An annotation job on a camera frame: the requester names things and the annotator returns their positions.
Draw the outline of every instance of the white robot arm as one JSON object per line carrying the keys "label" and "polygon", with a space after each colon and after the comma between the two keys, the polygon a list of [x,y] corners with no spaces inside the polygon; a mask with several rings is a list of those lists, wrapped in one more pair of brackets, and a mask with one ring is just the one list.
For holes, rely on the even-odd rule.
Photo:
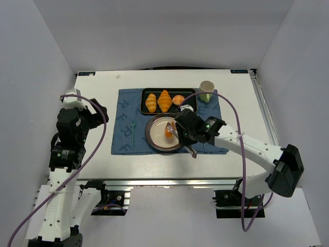
{"label": "white robot arm", "polygon": [[[80,91],[73,89],[65,94],[80,95]],[[104,123],[101,114],[92,114],[79,98],[67,97],[61,100],[63,108],[57,116],[58,133],[51,141],[49,162],[49,193],[56,195],[47,203],[43,225],[38,237],[29,240],[29,247],[81,246],[82,235],[79,233],[79,227],[96,206],[107,202],[108,194],[102,181],[88,181],[82,186],[82,196],[73,211],[71,205],[78,176],[57,191],[63,182],[81,167],[86,151],[84,143],[89,130]],[[107,122],[106,108],[99,105],[95,99],[90,101],[103,112]]]}
{"label": "white robot arm", "polygon": [[[182,146],[190,146],[197,142],[210,143],[242,155],[240,135],[224,121],[215,117],[203,121],[189,108],[183,108],[175,120],[179,143]],[[247,178],[246,198],[270,192],[291,197],[304,171],[298,149],[293,145],[286,148],[269,145],[247,135],[243,135],[242,138],[245,158],[265,169],[265,172]],[[232,190],[233,197],[240,197],[240,200],[241,181],[237,180]]]}

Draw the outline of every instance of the white table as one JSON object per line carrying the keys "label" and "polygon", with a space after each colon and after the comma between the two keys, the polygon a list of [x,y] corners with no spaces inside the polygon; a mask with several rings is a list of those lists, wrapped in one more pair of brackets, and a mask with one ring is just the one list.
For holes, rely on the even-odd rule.
{"label": "white table", "polygon": [[[199,154],[193,159],[189,154],[174,155],[111,155],[113,128],[119,89],[145,87],[198,87],[204,80],[212,81],[218,92],[236,107],[242,131],[265,143],[269,137],[249,74],[232,74],[230,70],[138,70],[96,72],[94,76],[78,76],[75,87],[87,98],[96,98],[107,107],[108,129],[103,144],[81,171],[79,179],[201,179],[237,178],[242,176],[241,156]],[[222,119],[236,128],[235,116],[230,106],[220,99]],[[89,132],[85,158],[95,148],[102,126]],[[247,161],[247,175],[263,172]]]}

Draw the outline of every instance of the green fork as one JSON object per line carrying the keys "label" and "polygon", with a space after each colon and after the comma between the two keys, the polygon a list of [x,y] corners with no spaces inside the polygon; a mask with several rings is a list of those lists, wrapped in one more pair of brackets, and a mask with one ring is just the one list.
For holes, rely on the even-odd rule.
{"label": "green fork", "polygon": [[132,149],[134,149],[134,129],[136,126],[136,122],[134,120],[132,120],[132,124],[131,124],[132,128],[133,128],[133,141],[132,141]]}

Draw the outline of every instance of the black tray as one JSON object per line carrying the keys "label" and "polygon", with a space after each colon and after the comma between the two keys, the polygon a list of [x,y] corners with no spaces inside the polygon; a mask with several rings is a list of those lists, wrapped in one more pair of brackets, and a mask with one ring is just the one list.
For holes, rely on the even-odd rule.
{"label": "black tray", "polygon": [[[156,97],[156,101],[158,101],[160,94],[162,93],[163,90],[167,90],[169,93],[170,98],[174,98],[176,95],[182,95],[184,98],[187,98],[191,94],[195,93],[194,89],[165,89],[165,88],[147,88],[142,91],[142,100],[140,104],[140,111],[142,114],[148,114],[148,115],[156,115],[159,113],[162,113],[158,102],[156,106],[156,111],[154,113],[150,113],[148,108],[145,105],[145,101],[150,95],[150,93],[153,93]],[[196,97],[192,97],[186,101],[186,104],[189,104],[191,107],[193,107],[194,112],[197,112],[197,104],[196,104]],[[172,104],[169,110],[167,111],[168,113],[174,113],[177,114],[177,106]]]}

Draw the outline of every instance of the croissant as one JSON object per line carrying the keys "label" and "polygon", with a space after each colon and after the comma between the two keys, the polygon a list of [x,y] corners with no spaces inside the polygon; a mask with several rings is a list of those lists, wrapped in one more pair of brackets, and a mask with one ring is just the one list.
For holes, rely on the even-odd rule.
{"label": "croissant", "polygon": [[156,97],[154,94],[150,94],[145,101],[145,105],[150,113],[154,113],[156,110]]}
{"label": "croissant", "polygon": [[167,90],[163,90],[158,99],[158,105],[160,106],[161,111],[167,112],[171,107],[171,104],[172,101]]}
{"label": "croissant", "polygon": [[180,105],[183,101],[184,101],[184,97],[182,95],[176,95],[174,98],[173,98],[173,103],[175,105]]}

